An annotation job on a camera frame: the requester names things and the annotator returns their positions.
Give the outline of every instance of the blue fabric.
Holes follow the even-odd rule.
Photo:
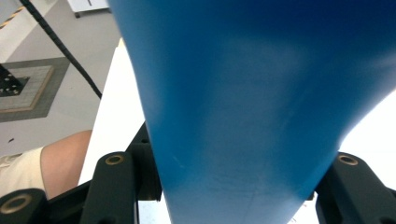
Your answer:
[[[173,223],[286,223],[396,85],[395,1],[109,0]]]

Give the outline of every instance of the white surface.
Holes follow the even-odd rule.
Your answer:
[[[100,8],[107,8],[107,0],[67,0],[73,12],[96,10]]]
[[[79,184],[92,179],[96,162],[114,151],[125,151],[144,122],[134,71],[125,47],[118,47],[108,73],[93,126],[91,142]],[[139,202],[140,222],[171,223],[164,197],[157,202]]]

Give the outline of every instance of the floor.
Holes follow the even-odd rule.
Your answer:
[[[67,1],[56,1],[49,7],[46,21],[102,91],[120,40],[112,14],[107,10],[95,10],[82,13],[81,18],[76,19]],[[0,63],[57,57],[63,57],[62,53],[36,25]],[[46,118],[0,123],[0,156],[41,147],[69,134],[92,129],[99,103],[85,79],[70,65]]]

